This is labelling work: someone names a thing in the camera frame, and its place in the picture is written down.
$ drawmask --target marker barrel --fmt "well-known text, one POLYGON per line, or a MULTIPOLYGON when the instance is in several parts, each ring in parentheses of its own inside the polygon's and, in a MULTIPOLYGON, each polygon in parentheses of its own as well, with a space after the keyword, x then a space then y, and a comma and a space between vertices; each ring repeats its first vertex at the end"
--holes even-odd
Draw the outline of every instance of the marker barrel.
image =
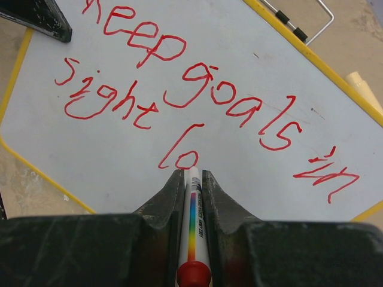
POLYGON ((186 173, 177 283, 180 287, 208 287, 211 271, 202 209, 201 177, 196 167, 186 173))

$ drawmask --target whiteboard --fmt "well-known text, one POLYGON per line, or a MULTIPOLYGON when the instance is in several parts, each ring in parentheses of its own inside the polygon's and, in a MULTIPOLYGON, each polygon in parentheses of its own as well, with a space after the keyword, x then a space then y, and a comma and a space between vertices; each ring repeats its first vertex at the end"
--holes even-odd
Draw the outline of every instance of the whiteboard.
POLYGON ((261 219, 355 218, 383 199, 383 119, 247 2, 57 0, 72 42, 27 34, 3 144, 99 213, 196 164, 261 219))

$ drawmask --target red handwritten letter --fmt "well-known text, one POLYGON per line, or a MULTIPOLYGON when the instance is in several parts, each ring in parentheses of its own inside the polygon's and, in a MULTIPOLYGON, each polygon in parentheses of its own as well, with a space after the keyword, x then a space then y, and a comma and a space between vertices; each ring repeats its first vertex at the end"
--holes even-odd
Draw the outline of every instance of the red handwritten letter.
POLYGON ((172 106, 173 108, 178 108, 178 109, 186 108, 192 101, 194 101, 203 92, 203 90, 209 84, 209 81, 213 80, 213 75, 210 73, 209 68, 207 67, 207 65, 205 65, 204 63, 197 63, 197 64, 195 64, 195 65, 193 65, 193 66, 191 66, 191 67, 186 69, 185 73, 182 75, 182 80, 190 81, 190 82, 204 80, 204 83, 203 83, 202 87, 199 89, 199 91, 190 100, 188 100, 183 105, 176 105, 174 103, 170 103, 166 99, 166 94, 167 94, 168 91, 165 91, 163 96, 162 96, 162 99, 163 99, 164 103, 166 103, 169 106, 172 106), (191 72, 194 69, 197 69, 198 67, 203 67, 205 69, 205 74, 203 74, 202 76, 198 76, 198 77, 188 77, 189 72, 191 72))
MULTIPOLYGON (((160 163, 159 163, 159 165, 158 165, 158 168, 159 168, 159 169, 165 169, 165 168, 169 167, 169 166, 162 166, 162 164, 163 164, 163 162, 169 157, 169 155, 172 153, 172 151, 173 151, 173 150, 177 147, 177 145, 183 140, 183 138, 187 135, 187 133, 188 133, 189 131, 191 131, 191 130, 192 130, 193 128, 195 128, 195 127, 203 127, 203 126, 205 126, 205 124, 192 124, 190 127, 188 127, 187 130, 181 135, 181 137, 180 137, 179 139, 177 139, 177 141, 176 141, 175 144, 172 146, 172 148, 168 151, 168 153, 165 155, 165 157, 160 161, 160 163)), ((181 155, 178 157, 178 160, 175 162, 175 167, 177 167, 178 169, 189 169, 189 168, 191 168, 192 166, 197 165, 198 158, 199 158, 199 156, 198 156, 198 153, 197 153, 196 151, 189 151, 189 152, 187 152, 187 153, 185 153, 185 154, 181 154, 181 155), (194 157, 195 157, 194 163, 193 163, 191 166, 189 166, 189 167, 179 166, 178 163, 180 162, 180 160, 181 160, 183 157, 185 157, 185 156, 187 156, 187 155, 189 155, 189 154, 194 154, 194 157)))
POLYGON ((243 127, 245 125, 245 123, 247 123, 250 120, 250 118, 254 115, 254 113, 260 110, 261 106, 262 106, 262 100, 261 99, 258 99, 257 97, 245 97, 244 99, 241 99, 241 100, 237 101, 234 105, 232 105, 226 111, 226 115, 228 115, 230 117, 240 117, 243 115, 248 115, 247 118, 239 125, 239 127, 243 127), (256 100, 258 102, 258 105, 254 106, 254 107, 252 107, 252 108, 250 108, 244 112, 238 112, 236 114, 232 113, 232 109, 234 109, 240 103, 246 102, 248 100, 256 100))
POLYGON ((144 65, 144 63, 150 58, 150 56, 154 56, 154 57, 157 57, 158 59, 162 60, 162 61, 171 61, 171 60, 174 60, 178 57, 180 57, 180 55, 182 55, 186 50, 186 41, 183 40, 182 38, 178 37, 178 36, 173 36, 173 35, 162 35, 160 37, 160 39, 158 40, 157 44, 152 48, 152 49, 148 49, 147 50, 147 55, 146 57, 141 61, 141 62, 138 62, 137 64, 137 69, 139 69, 140 67, 142 67, 144 65), (160 48, 162 42, 166 39, 172 39, 172 40, 175 40, 175 41, 178 41, 182 44, 182 48, 180 49, 179 52, 175 53, 174 55, 170 56, 170 57, 163 57, 159 54, 157 54, 157 50, 160 48))
POLYGON ((142 110, 142 111, 144 111, 144 112, 142 112, 141 114, 139 114, 139 115, 137 116, 137 118, 136 118, 136 120, 134 121, 133 125, 134 125, 135 127, 139 128, 139 129, 150 130, 151 127, 143 127, 143 126, 140 126, 137 122, 138 122, 138 120, 139 120, 140 118, 142 118, 144 115, 146 115, 146 114, 148 114, 148 113, 150 113, 150 112, 158 112, 158 109, 157 109, 157 107, 156 107, 156 103, 153 102, 153 103, 150 105, 149 108, 143 108, 143 107, 141 107, 141 106, 139 106, 139 105, 137 105, 137 108, 140 109, 140 110, 142 110))
POLYGON ((132 92, 133 92, 134 87, 137 85, 137 83, 138 83, 138 81, 135 80, 134 83, 131 85, 127 95, 125 96, 125 98, 123 100, 121 100, 118 104, 116 104, 116 106, 114 106, 113 109, 112 109, 112 112, 115 112, 119 107, 121 107, 128 100, 132 100, 131 103, 130 103, 130 108, 129 108, 128 112, 126 113, 126 115, 124 115, 122 117, 123 120, 128 118, 128 116, 130 115, 130 113, 132 112, 132 109, 134 107, 134 103, 135 103, 136 99, 135 99, 134 96, 132 96, 132 92))
POLYGON ((127 6, 116 6, 114 7, 110 13, 109 13, 109 16, 108 16, 108 19, 107 21, 105 22, 105 25, 104 25, 104 34, 106 36, 109 36, 109 35, 114 35, 114 34, 117 34, 117 33, 128 33, 128 34, 132 34, 132 31, 131 30, 126 30, 126 29, 118 29, 118 30, 115 30, 115 31, 107 31, 108 29, 108 25, 109 25, 109 22, 110 20, 113 18, 113 17, 118 17, 118 18, 123 18, 123 19, 133 19, 134 17, 136 16, 136 11, 134 11, 133 8, 131 7, 127 7, 127 6), (129 15, 125 15, 125 14, 122 14, 122 12, 125 12, 125 10, 127 10, 127 12, 129 13, 129 15))
POLYGON ((210 96, 216 105, 225 105, 227 103, 233 102, 233 100, 235 99, 235 95, 237 94, 237 90, 235 89, 235 86, 232 83, 225 82, 225 81, 222 81, 219 83, 219 85, 217 86, 217 91, 219 91, 223 85, 229 86, 232 89, 232 97, 229 100, 223 100, 221 102, 217 101, 217 98, 214 95, 214 86, 212 86, 210 88, 210 96))
MULTIPOLYGON (((78 60, 76 60, 76 59, 69 58, 69 60, 71 60, 72 62, 75 62, 75 63, 77 63, 77 64, 80 64, 80 62, 79 62, 78 60)), ((71 68, 72 72, 71 72, 69 78, 67 78, 66 80, 62 81, 61 83, 57 82, 57 80, 54 79, 54 83, 55 83, 56 85, 58 85, 58 86, 63 86, 63 85, 65 85, 67 82, 69 82, 70 80, 72 80, 73 77, 74 77, 74 74, 76 73, 74 67, 73 67, 72 64, 69 62, 69 60, 68 60, 68 58, 64 58, 64 62, 71 68)))
MULTIPOLYGON (((89 9, 89 7, 92 6, 94 1, 95 0, 86 0, 86 7, 83 10, 82 15, 84 15, 85 12, 89 9)), ((96 23, 98 24, 98 23, 100 23, 100 19, 101 19, 101 4, 100 4, 100 0, 96 0, 96 3, 97 3, 97 9, 98 9, 98 15, 97 15, 96 23)))
MULTIPOLYGON (((290 103, 287 105, 287 107, 284 108, 284 110, 281 111, 281 112, 279 113, 279 115, 277 115, 272 121, 270 121, 270 123, 268 123, 267 125, 265 125, 264 128, 262 128, 262 129, 258 132, 258 135, 260 135, 260 136, 261 136, 261 135, 264 135, 264 134, 265 134, 265 130, 267 130, 267 129, 268 129, 268 128, 269 128, 269 127, 270 127, 270 126, 277 120, 277 119, 279 119, 280 117, 282 117, 283 114, 285 114, 285 113, 288 111, 288 109, 290 109, 290 108, 293 106, 293 104, 294 104, 294 102, 295 102, 295 100, 296 100, 297 97, 296 97, 296 96, 287 96, 286 98, 287 98, 287 99, 291 99, 291 101, 290 101, 290 103)), ((297 123, 296 121, 292 121, 292 122, 286 124, 286 125, 285 125, 285 126, 284 126, 284 127, 277 133, 277 134, 276 134, 276 136, 277 136, 278 138, 283 139, 284 141, 287 142, 284 146, 280 146, 280 147, 277 147, 277 148, 272 148, 272 147, 270 147, 270 146, 265 145, 265 144, 263 143, 262 139, 259 139, 259 144, 260 144, 262 147, 264 147, 264 148, 266 148, 266 149, 268 149, 268 150, 270 150, 270 151, 279 151, 279 150, 288 148, 288 147, 291 145, 291 139, 289 139, 289 138, 283 136, 282 133, 283 133, 288 127, 290 127, 290 126, 292 126, 292 125, 296 126, 296 128, 297 128, 297 130, 298 130, 299 133, 302 132, 302 129, 301 129, 299 123, 297 123)))
POLYGON ((144 45, 134 44, 134 43, 132 43, 132 41, 133 41, 134 37, 144 37, 144 38, 154 39, 157 36, 158 31, 159 31, 158 25, 155 24, 154 22, 142 22, 131 33, 129 40, 127 40, 127 45, 130 47, 134 47, 134 48, 143 48, 143 49, 146 49, 146 51, 148 51, 151 49, 150 47, 147 47, 144 45), (154 32, 152 34, 139 33, 138 31, 140 30, 140 28, 145 27, 145 26, 152 26, 154 28, 154 32))

